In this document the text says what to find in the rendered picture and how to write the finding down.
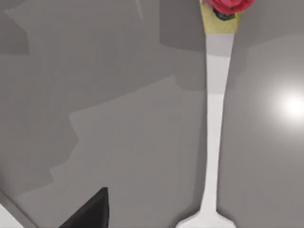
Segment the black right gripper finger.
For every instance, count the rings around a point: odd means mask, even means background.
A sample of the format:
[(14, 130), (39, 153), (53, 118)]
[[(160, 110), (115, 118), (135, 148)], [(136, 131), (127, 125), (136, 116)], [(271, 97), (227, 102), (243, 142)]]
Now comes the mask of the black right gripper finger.
[(108, 188), (102, 187), (58, 228), (108, 228), (109, 218)]

